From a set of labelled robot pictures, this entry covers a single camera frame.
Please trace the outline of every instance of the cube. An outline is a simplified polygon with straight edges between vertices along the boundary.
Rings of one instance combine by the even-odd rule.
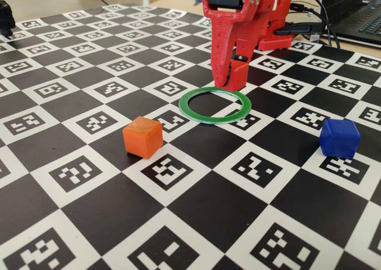
[[[123,129],[124,145],[131,154],[149,159],[163,145],[161,123],[137,117]]]
[[[350,120],[325,120],[320,133],[320,146],[325,156],[353,158],[361,135]]]

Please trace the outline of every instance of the red plastic part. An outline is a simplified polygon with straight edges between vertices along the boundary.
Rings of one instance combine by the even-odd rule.
[[[273,32],[285,25],[291,0],[245,0],[240,11],[219,11],[210,8],[208,0],[202,0],[204,14],[212,22],[211,67],[216,87],[235,92],[246,85],[252,53],[260,43],[262,48],[290,47],[292,36],[272,41]],[[246,62],[232,59],[236,55]]]

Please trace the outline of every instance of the white square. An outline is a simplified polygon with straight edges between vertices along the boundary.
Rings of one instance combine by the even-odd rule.
[[[335,74],[329,75],[317,86],[354,99],[362,99],[371,88],[370,84],[365,84],[361,81],[355,81]]]
[[[128,238],[124,239],[116,247],[103,255],[103,259],[113,270],[138,270],[130,259],[128,259],[128,256],[162,229],[162,227],[169,228],[171,232],[175,233],[175,235],[199,254],[187,270],[210,270],[223,257],[221,250],[216,248],[168,209],[163,209],[148,222],[143,224],[137,231],[128,236]],[[152,265],[152,268],[147,269],[171,269],[166,263],[164,264],[163,266],[162,262],[160,264],[162,267],[157,268],[158,265],[154,265],[156,268],[153,268],[154,266]]]
[[[108,119],[111,121],[116,121],[112,125],[105,127],[103,129],[99,128],[99,131],[91,134],[87,130],[85,130],[83,127],[81,127],[78,122],[81,120],[88,119],[88,123],[90,124],[92,121],[92,116],[103,113],[108,116]],[[106,136],[107,134],[116,131],[117,129],[124,127],[130,123],[131,120],[129,120],[127,117],[121,115],[120,113],[116,112],[112,108],[106,105],[101,105],[97,108],[91,109],[90,111],[86,111],[80,115],[77,115],[76,117],[70,118],[69,120],[64,121],[62,124],[66,126],[71,132],[73,132],[76,136],[81,138],[86,144],[90,144],[91,142],[96,141],[97,139]]]
[[[60,29],[60,30],[75,28],[75,27],[79,27],[82,25],[83,24],[81,22],[78,22],[75,20],[68,20],[68,21],[63,21],[63,22],[51,24],[52,27]]]
[[[148,48],[135,42],[127,42],[113,47],[109,47],[107,49],[113,51],[116,54],[126,57],[147,50]]]
[[[143,66],[143,64],[127,57],[122,57],[98,65],[99,68],[105,70],[106,72],[109,72],[110,74],[116,77],[131,72],[133,70],[139,69]]]
[[[175,181],[171,176],[165,176],[155,171],[157,175],[155,178],[160,180],[162,183],[170,184],[172,182],[176,182],[174,185],[170,186],[169,189],[165,190],[161,186],[159,186],[152,179],[147,177],[142,171],[149,167],[151,164],[157,163],[156,165],[161,165],[161,161],[163,156],[170,155],[174,157],[175,160],[180,161],[183,165],[190,168],[190,173],[181,178],[180,181]],[[181,174],[181,172],[185,171],[182,169],[176,169],[176,167],[171,166],[169,170],[173,172],[172,176],[176,174]],[[161,147],[151,158],[146,160],[140,160],[139,162],[133,164],[123,171],[123,173],[133,180],[137,185],[139,185],[142,189],[144,189],[147,193],[149,193],[152,197],[154,197],[157,201],[159,201],[163,206],[168,206],[171,202],[176,200],[179,196],[181,196],[184,192],[190,189],[195,183],[197,183],[202,177],[210,172],[210,168],[206,167],[204,164],[200,163],[193,157],[187,155],[182,152],[180,149],[174,147],[170,143],[165,144]]]
[[[212,40],[212,30],[211,29],[202,30],[202,31],[197,32],[193,35],[204,38],[204,39]]]
[[[160,38],[163,38],[169,41],[177,41],[181,38],[184,38],[190,35],[191,35],[190,33],[186,33],[176,29],[171,29],[171,30],[167,30],[167,31],[163,31],[163,32],[155,34],[155,36],[158,36]]]
[[[345,118],[381,131],[381,106],[359,101]]]
[[[349,60],[347,60],[346,64],[370,71],[381,72],[381,59],[357,52],[353,54]]]
[[[297,64],[330,74],[333,74],[333,72],[344,65],[344,63],[315,55],[309,55],[303,60],[299,61]]]
[[[118,36],[119,38],[122,38],[122,39],[126,39],[128,41],[136,41],[136,40],[151,36],[151,34],[140,31],[140,30],[130,30],[127,32],[116,34],[115,36]]]
[[[45,53],[50,53],[52,51],[57,51],[57,50],[59,50],[59,47],[56,47],[49,42],[40,43],[37,45],[19,49],[19,51],[27,57],[39,56],[39,55],[43,55]]]
[[[368,202],[345,246],[345,251],[377,270],[381,269],[381,255],[369,247],[380,223],[381,207]]]
[[[149,12],[143,12],[143,11],[133,13],[133,14],[129,14],[129,17],[134,18],[134,19],[138,19],[138,20],[147,19],[147,18],[151,18],[151,17],[155,17],[155,16],[156,16],[156,14],[149,13]]]
[[[0,54],[7,53],[9,51],[14,51],[15,48],[6,43],[0,43]]]
[[[173,102],[197,87],[174,77],[168,77],[143,88],[160,99]]]
[[[290,50],[313,54],[321,48],[321,44],[306,42],[306,41],[292,41]]]
[[[232,103],[231,105],[228,105],[218,113],[214,114],[214,117],[224,117],[233,112],[234,110],[240,110],[241,105],[239,103]],[[247,122],[250,120],[254,120],[255,123],[250,126],[249,128],[245,129]],[[254,135],[256,135],[258,132],[260,132],[262,129],[264,129],[266,126],[268,126],[274,118],[269,117],[266,114],[262,114],[258,111],[251,110],[250,113],[242,120],[231,123],[231,124],[219,124],[218,127],[223,128],[231,133],[234,133],[238,136],[241,136],[242,138],[249,140]]]
[[[112,36],[112,34],[106,32],[106,31],[103,31],[103,30],[94,30],[94,31],[89,31],[89,32],[85,32],[82,34],[78,34],[76,36],[78,38],[85,40],[85,41],[95,41],[95,40],[110,37],[110,36]]]
[[[48,24],[46,24],[45,22],[43,22],[39,18],[21,21],[21,22],[18,22],[16,25],[17,25],[17,27],[21,28],[22,30],[29,30],[29,29],[48,26]]]
[[[65,30],[56,30],[56,31],[41,33],[41,34],[38,34],[36,36],[41,38],[42,40],[44,40],[46,42],[50,42],[50,41],[65,39],[65,38],[71,37],[73,35],[69,32],[66,32]]]
[[[33,99],[38,105],[41,105],[78,90],[79,89],[75,85],[69,83],[67,80],[59,78],[46,81],[33,87],[28,87],[23,90],[23,93]]]
[[[170,56],[168,58],[164,58],[157,62],[149,64],[148,66],[164,74],[173,76],[179,72],[185,71],[186,69],[193,67],[194,65],[194,63],[176,58],[174,56]]]
[[[22,60],[14,61],[0,65],[0,74],[9,78],[14,75],[23,74],[25,72],[33,71],[35,69],[42,68],[42,65],[31,58],[25,58]]]
[[[189,23],[186,23],[184,21],[180,20],[167,20],[161,23],[158,23],[157,25],[163,26],[168,29],[178,29],[180,27],[188,26]]]
[[[120,11],[120,10],[127,9],[128,7],[122,4],[109,4],[109,5],[104,5],[102,8],[108,11]]]
[[[113,21],[110,21],[110,20],[101,20],[101,21],[89,23],[87,25],[93,29],[100,29],[101,30],[101,29],[106,29],[106,28],[118,26],[119,24],[115,23]]]
[[[278,59],[272,56],[263,55],[250,62],[250,66],[269,71],[275,74],[281,74],[288,68],[291,68],[295,63]]]
[[[58,237],[62,239],[63,245],[60,241],[55,241],[51,236],[46,236],[51,233],[57,234]],[[39,237],[41,237],[42,240],[45,239],[47,243],[45,246],[48,247],[46,250],[47,253],[41,253],[36,249],[35,244],[28,247],[24,252],[25,254],[29,254],[30,258],[34,258],[34,261],[39,262],[33,262],[34,265],[44,265],[44,263],[56,265],[57,262],[59,262],[61,266],[64,266],[64,269],[87,269],[101,257],[82,233],[67,218],[64,212],[59,209],[0,246],[0,269],[7,269],[4,263],[5,258]],[[66,263],[64,260],[66,256],[60,254],[57,258],[49,260],[49,258],[52,259],[54,256],[46,254],[53,252],[54,249],[56,249],[55,252],[59,252],[61,248],[68,248],[72,252],[74,259]]]
[[[82,90],[102,103],[108,103],[128,95],[129,93],[135,92],[136,90],[139,90],[139,88],[118,77],[113,77]]]
[[[202,17],[200,20],[198,20],[192,24],[199,26],[199,27],[205,27],[205,28],[211,28],[212,27],[212,21],[210,18],[207,18],[207,17]]]
[[[36,134],[42,130],[50,128],[58,123],[58,120],[56,120],[52,115],[45,111],[41,106],[37,105],[24,111],[20,111],[16,114],[1,118],[0,138],[5,144],[8,145],[32,134]],[[12,133],[10,129],[8,129],[7,126],[10,124],[12,124],[11,128],[15,134]]]
[[[261,87],[296,101],[302,99],[315,88],[312,84],[307,84],[303,81],[298,81],[283,75],[273,77],[271,80],[262,84]]]
[[[0,189],[28,174],[28,170],[26,170],[8,146],[0,148],[0,162],[5,165],[5,167],[0,169]]]
[[[151,49],[173,56],[191,50],[192,47],[175,41],[171,41],[152,47]]]
[[[308,112],[308,114],[302,114],[300,116],[295,117],[295,120],[293,120],[292,117],[294,117],[295,114],[300,110],[305,110],[306,112]],[[321,128],[323,126],[323,122],[327,118],[331,118],[334,120],[343,119],[342,117],[336,114],[333,114],[320,108],[316,108],[315,106],[307,105],[303,102],[295,102],[288,109],[286,109],[284,113],[279,115],[277,120],[319,137]]]
[[[167,111],[173,111],[175,113],[172,122],[165,119],[165,118],[160,117],[160,115],[162,115],[163,113],[165,113]],[[171,142],[175,138],[186,133],[188,130],[191,130],[192,128],[194,128],[196,125],[199,124],[198,122],[196,122],[194,120],[189,120],[188,118],[186,118],[181,113],[180,109],[177,106],[174,106],[170,103],[156,109],[155,111],[153,111],[150,114],[145,115],[144,117],[152,119],[152,120],[157,120],[161,123],[161,125],[163,127],[163,139],[166,142]],[[185,124],[183,124],[177,128],[176,127],[176,124],[177,124],[176,121],[181,121],[181,120],[187,121],[187,123],[185,123]]]
[[[106,12],[106,13],[96,15],[96,17],[104,19],[104,20],[115,19],[115,18],[119,18],[119,17],[123,17],[123,16],[124,16],[124,14],[117,13],[114,11],[110,11],[110,12]]]
[[[59,77],[65,77],[90,67],[93,67],[93,65],[80,58],[73,58],[46,66],[47,69]]]
[[[331,171],[320,167],[325,161],[328,160],[330,162],[326,164],[326,166],[328,166]],[[351,166],[352,161],[355,161],[354,163],[358,161],[362,167],[368,167],[368,169],[365,171],[365,168],[361,169],[355,165]],[[303,165],[303,169],[318,177],[330,181],[333,184],[345,188],[367,200],[370,200],[381,179],[381,163],[359,153],[356,153],[353,159],[347,160],[340,158],[328,158],[323,155],[321,148],[318,148],[308,159],[308,161]],[[338,172],[340,171],[343,172],[341,176],[338,175]],[[350,177],[355,177],[356,175],[363,176],[359,183],[349,180]]]
[[[343,249],[271,205],[268,205],[239,237],[227,251],[226,256],[243,269],[268,269],[262,262],[251,255],[250,252],[274,223],[285,228],[318,250],[318,255],[312,263],[310,270],[334,269],[336,267]],[[298,261],[293,260],[293,262],[296,263],[295,269],[299,269],[297,267]]]
[[[74,176],[75,173],[70,172],[70,170],[66,171],[63,169],[66,164],[69,164],[73,161],[75,162],[75,160],[78,159],[88,160],[89,162],[94,164],[96,168],[100,170],[100,173],[94,175],[92,178],[86,180],[84,183],[76,186],[76,181],[68,178],[68,176],[73,175],[72,178],[76,178],[77,180],[79,180],[76,176]],[[60,178],[55,179],[53,175],[50,174],[50,172],[56,169],[60,169],[61,167],[63,172],[66,171],[70,173],[68,173],[68,176],[59,176]],[[40,184],[44,191],[46,191],[49,197],[57,204],[57,206],[63,208],[65,205],[68,205],[69,203],[89,193],[90,191],[97,188],[98,186],[105,183],[106,181],[113,178],[119,173],[120,171],[116,167],[114,167],[113,164],[109,163],[105,158],[103,158],[103,156],[95,152],[94,149],[92,149],[90,146],[85,145],[84,147],[77,149],[66,156],[63,156],[60,159],[57,159],[43,167],[34,170],[33,172],[31,172],[31,175]],[[57,180],[70,180],[70,182],[72,182],[73,184],[73,189],[71,189],[70,191],[66,191],[63,187],[61,187]]]
[[[144,20],[134,20],[134,21],[123,23],[122,25],[131,29],[140,29],[140,28],[146,28],[146,27],[152,26],[153,24]]]
[[[8,79],[0,80],[0,98],[2,96],[6,96],[18,91],[19,91],[18,87],[12,84]]]
[[[83,55],[92,54],[101,50],[104,50],[102,46],[99,46],[93,42],[84,42],[81,44],[71,45],[65,48],[62,48],[66,52],[71,53],[75,57],[80,57]]]
[[[186,14],[185,11],[182,10],[170,10],[166,13],[160,14],[161,17],[169,18],[169,19],[178,19],[182,18]]]
[[[275,177],[269,183],[267,183],[265,187],[261,187],[259,184],[254,182],[257,181],[260,177],[259,175],[257,175],[255,170],[257,166],[254,166],[254,168],[252,169],[254,171],[247,170],[247,177],[244,177],[243,175],[238,174],[237,172],[232,170],[232,168],[235,165],[239,165],[239,162],[243,160],[244,157],[252,153],[254,156],[254,160],[256,160],[253,160],[254,163],[258,165],[262,163],[260,158],[258,158],[262,157],[265,160],[270,161],[281,168],[279,173],[277,173]],[[219,163],[213,170],[219,173],[222,177],[233,182],[240,188],[251,193],[253,196],[258,197],[266,203],[270,203],[299,171],[299,167],[282,159],[281,157],[278,157],[260,148],[257,145],[254,145],[251,142],[245,142],[242,146],[240,146],[237,150],[230,154],[224,161]],[[252,174],[258,176],[258,178],[255,178],[254,181],[249,180],[248,178]]]
[[[71,20],[77,20],[77,19],[88,18],[88,17],[91,17],[92,15],[87,13],[84,10],[77,10],[77,11],[63,13],[63,16]]]
[[[30,32],[22,30],[22,31],[14,32],[11,36],[7,36],[7,37],[0,34],[0,40],[7,43],[7,42],[12,42],[12,41],[16,41],[16,40],[29,38],[32,36],[33,36],[33,34],[31,34]]]

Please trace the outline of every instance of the laptop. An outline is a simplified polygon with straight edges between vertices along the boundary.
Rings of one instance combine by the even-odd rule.
[[[339,39],[381,48],[381,5],[364,0],[321,0]]]

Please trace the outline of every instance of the orange cube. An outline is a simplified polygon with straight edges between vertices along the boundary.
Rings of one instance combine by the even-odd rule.
[[[149,159],[163,145],[161,123],[144,117],[135,118],[123,129],[124,145],[131,154]]]

